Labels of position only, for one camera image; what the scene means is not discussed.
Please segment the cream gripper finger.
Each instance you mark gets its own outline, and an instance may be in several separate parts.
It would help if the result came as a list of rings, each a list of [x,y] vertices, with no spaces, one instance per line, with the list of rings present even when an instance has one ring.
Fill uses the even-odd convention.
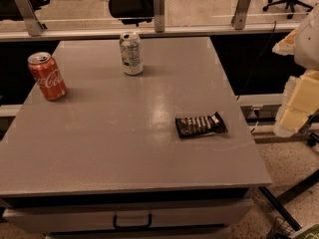
[[[284,88],[273,131],[277,136],[290,137],[318,110],[319,72],[307,70],[299,78],[291,76]]]

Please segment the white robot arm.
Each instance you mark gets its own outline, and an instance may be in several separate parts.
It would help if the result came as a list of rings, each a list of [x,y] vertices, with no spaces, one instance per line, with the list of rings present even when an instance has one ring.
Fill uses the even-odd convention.
[[[305,69],[300,77],[289,77],[275,118],[274,133],[290,137],[319,110],[319,6],[316,5],[295,30],[276,43],[272,52],[292,55],[294,62]]]

